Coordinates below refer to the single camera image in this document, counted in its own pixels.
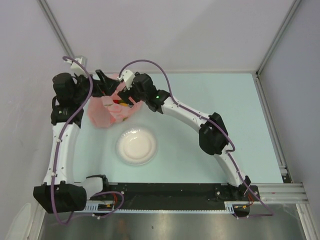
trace gray wall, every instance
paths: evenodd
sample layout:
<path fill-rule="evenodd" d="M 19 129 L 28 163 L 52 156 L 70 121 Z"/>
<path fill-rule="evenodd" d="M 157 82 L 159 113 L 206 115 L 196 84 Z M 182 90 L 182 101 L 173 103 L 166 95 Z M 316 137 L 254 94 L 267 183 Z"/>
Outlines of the gray wall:
<path fill-rule="evenodd" d="M 285 158 L 320 220 L 320 1 L 303 0 L 261 75 Z"/>
<path fill-rule="evenodd" d="M 0 7 L 0 239 L 36 201 L 52 147 L 52 77 L 67 70 L 62 48 L 35 0 Z"/>
<path fill-rule="evenodd" d="M 293 1 L 47 0 L 74 54 L 107 72 L 135 59 L 173 72 L 254 71 Z"/>

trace stainless steel surface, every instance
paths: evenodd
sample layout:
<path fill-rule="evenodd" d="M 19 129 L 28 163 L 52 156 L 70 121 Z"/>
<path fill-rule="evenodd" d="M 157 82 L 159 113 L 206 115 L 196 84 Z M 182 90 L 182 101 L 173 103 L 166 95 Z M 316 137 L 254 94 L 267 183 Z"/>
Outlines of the stainless steel surface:
<path fill-rule="evenodd" d="M 40 8 L 42 9 L 46 19 L 48 20 L 50 26 L 52 27 L 52 30 L 53 30 L 54 34 L 56 35 L 59 43 L 61 44 L 65 54 L 67 56 L 74 58 L 75 55 L 74 55 L 70 45 L 68 44 L 67 39 L 64 36 L 61 28 L 59 27 L 59 24 L 54 16 L 54 14 L 52 13 L 47 1 L 46 0 L 37 0 L 37 2 L 39 3 Z"/>
<path fill-rule="evenodd" d="M 236 220 L 229 214 L 118 213 L 96 220 L 75 217 L 69 226 L 46 214 L 41 240 L 305 240 L 295 204 L 272 205 L 274 217 Z M 255 205 L 252 212 L 265 212 Z"/>
<path fill-rule="evenodd" d="M 289 25 L 289 23 L 291 22 L 293 16 L 295 15 L 300 3 L 302 0 L 295 0 L 292 5 L 290 10 L 288 11 L 287 15 L 285 16 L 278 32 L 276 33 L 271 46 L 269 47 L 268 51 L 266 52 L 259 68 L 257 69 L 257 75 L 260 76 L 261 72 L 263 71 L 265 65 L 267 64 L 270 56 L 272 55 L 272 53 L 274 52 L 274 50 L 276 49 L 276 46 L 278 45 L 279 40 L 281 39 L 281 37 L 283 36 L 287 26 Z"/>

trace metal floor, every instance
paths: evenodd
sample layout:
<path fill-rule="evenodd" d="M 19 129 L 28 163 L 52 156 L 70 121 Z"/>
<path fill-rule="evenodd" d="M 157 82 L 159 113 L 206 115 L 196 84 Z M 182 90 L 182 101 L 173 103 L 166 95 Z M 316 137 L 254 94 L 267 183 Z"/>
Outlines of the metal floor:
<path fill-rule="evenodd" d="M 273 217 L 236 220 L 229 214 L 118 213 L 97 220 L 79 216 L 69 226 L 47 214 L 40 240 L 305 240 L 295 204 L 272 205 Z M 254 205 L 252 213 L 264 212 Z"/>

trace metal frame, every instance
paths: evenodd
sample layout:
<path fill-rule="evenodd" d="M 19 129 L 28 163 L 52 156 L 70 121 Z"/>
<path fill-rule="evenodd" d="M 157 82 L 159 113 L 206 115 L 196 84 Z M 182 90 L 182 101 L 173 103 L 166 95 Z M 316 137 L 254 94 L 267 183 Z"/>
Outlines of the metal frame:
<path fill-rule="evenodd" d="M 266 52 L 266 54 L 263 57 L 263 60 L 260 64 L 260 66 L 258 67 L 256 73 L 258 76 L 260 76 L 261 72 L 264 70 L 265 65 L 267 64 L 269 58 L 271 57 L 272 53 L 274 52 L 274 50 L 276 49 L 280 39 L 282 38 L 282 36 L 284 35 L 289 23 L 291 22 L 291 20 L 293 19 L 295 13 L 297 12 L 298 7 L 300 6 L 300 3 L 302 2 L 302 0 L 294 0 L 294 2 L 292 3 L 288 13 L 286 14 L 278 32 L 276 33 L 268 51 Z"/>
<path fill-rule="evenodd" d="M 37 0 L 40 8 L 42 9 L 45 17 L 47 18 L 54 34 L 56 35 L 58 41 L 60 42 L 66 55 L 70 57 L 75 57 L 67 39 L 65 38 L 58 22 L 52 13 L 46 0 Z M 254 84 L 258 93 L 260 104 L 263 110 L 263 114 L 267 123 L 267 127 L 271 136 L 271 141 L 274 147 L 276 158 L 279 163 L 280 172 L 283 176 L 288 174 L 285 156 L 279 141 L 279 137 L 276 131 L 275 123 L 270 112 L 268 101 L 266 99 L 264 90 L 261 85 L 260 75 L 267 64 L 268 60 L 272 56 L 274 50 L 276 49 L 279 41 L 283 37 L 287 26 L 293 19 L 298 7 L 300 6 L 302 0 L 294 0 L 290 10 L 285 16 L 276 36 L 274 37 L 267 53 L 265 54 L 256 74 L 252 74 L 254 79 Z M 256 184 L 259 187 L 259 192 L 261 199 L 268 204 L 296 204 L 301 224 L 307 240 L 319 240 L 319 232 L 315 226 L 315 221 L 312 217 L 312 211 L 308 202 L 307 195 L 301 183 L 277 183 L 277 184 Z M 32 221 L 32 227 L 30 229 L 28 239 L 37 240 L 40 234 L 42 222 L 45 216 L 45 210 L 38 205 Z"/>
<path fill-rule="evenodd" d="M 280 144 L 280 140 L 279 140 L 278 133 L 276 130 L 275 122 L 272 118 L 270 108 L 269 108 L 269 105 L 267 102 L 267 98 L 266 98 L 265 92 L 264 92 L 262 85 L 261 85 L 260 78 L 256 74 L 252 74 L 252 77 L 254 80 L 254 85 L 255 85 L 256 91 L 258 93 L 258 97 L 259 97 L 260 104 L 262 107 L 265 122 L 266 122 L 267 128 L 269 130 L 269 134 L 271 136 L 271 142 L 272 142 L 272 145 L 274 148 L 276 159 L 277 159 L 279 167 L 280 167 L 280 172 L 281 173 L 288 173 L 288 171 L 287 172 L 284 171 L 284 169 L 286 170 L 286 166 L 287 166 L 285 155 L 284 155 L 284 152 L 283 152 L 281 144 Z"/>
<path fill-rule="evenodd" d="M 55 36 L 57 37 L 59 43 L 61 44 L 65 54 L 67 56 L 70 56 L 72 58 L 75 58 L 75 54 L 72 51 L 70 45 L 68 44 L 68 41 L 65 37 L 65 35 L 63 34 L 61 28 L 59 27 L 59 24 L 54 16 L 54 14 L 52 13 L 47 0 L 37 0 L 37 2 L 39 3 L 40 8 L 42 9 L 46 19 L 48 20 Z"/>

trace robotic arm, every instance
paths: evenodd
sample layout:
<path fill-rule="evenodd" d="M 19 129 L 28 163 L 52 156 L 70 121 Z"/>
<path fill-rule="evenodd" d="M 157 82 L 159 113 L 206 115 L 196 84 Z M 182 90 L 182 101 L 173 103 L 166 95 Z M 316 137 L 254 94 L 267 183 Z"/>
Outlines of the robotic arm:
<path fill-rule="evenodd" d="M 130 70 L 124 70 L 118 79 L 124 81 L 126 85 L 118 95 L 129 106 L 133 105 L 130 98 L 135 102 L 143 101 L 153 112 L 172 116 L 189 125 L 199 133 L 200 148 L 205 153 L 214 155 L 227 176 L 228 184 L 239 188 L 243 194 L 245 193 L 247 188 L 239 178 L 235 165 L 226 154 L 227 150 L 231 150 L 228 140 L 213 124 L 194 115 L 192 112 L 198 113 L 199 116 L 203 116 L 206 119 L 215 122 L 228 135 L 225 124 L 218 113 L 215 112 L 214 114 L 209 115 L 207 113 L 199 112 L 176 100 L 178 103 L 177 105 L 167 91 L 156 89 L 151 77 L 146 73 L 140 74 L 138 72 L 133 73 Z M 249 177 L 241 170 L 239 172 L 249 186 L 251 184 Z"/>
<path fill-rule="evenodd" d="M 119 97 L 132 106 L 135 102 L 143 101 L 153 112 L 172 116 L 183 123 L 189 125 L 199 134 L 199 145 L 201 149 L 209 155 L 213 155 L 218 161 L 222 170 L 227 176 L 228 184 L 237 189 L 241 195 L 247 191 L 246 186 L 239 178 L 235 165 L 227 156 L 226 151 L 231 149 L 226 137 L 209 121 L 192 114 L 190 111 L 199 113 L 206 119 L 216 123 L 228 134 L 221 116 L 217 113 L 212 115 L 199 112 L 195 109 L 182 107 L 165 90 L 157 90 L 149 75 L 143 73 L 133 73 L 124 70 L 118 80 L 108 78 L 101 70 L 96 70 L 100 80 L 93 80 L 93 97 L 112 95 L 118 85 L 124 81 L 126 87 L 118 93 Z M 105 175 L 89 176 L 82 183 L 74 183 L 73 178 L 73 158 L 76 140 L 81 128 L 81 120 L 84 111 L 80 111 L 67 126 L 61 141 L 58 152 L 56 172 L 53 173 L 54 157 L 58 136 L 65 122 L 79 108 L 89 92 L 88 79 L 79 75 L 71 76 L 69 73 L 60 73 L 53 80 L 53 88 L 56 96 L 52 100 L 51 123 L 53 125 L 53 145 L 50 156 L 50 163 L 46 176 L 41 186 L 34 187 L 33 196 L 48 212 L 53 213 L 50 186 L 52 174 L 54 180 L 54 199 L 58 213 L 81 211 L 85 208 L 87 200 L 96 193 L 106 192 L 109 188 L 108 179 Z M 242 178 L 249 186 L 251 181 L 248 176 L 240 170 Z"/>

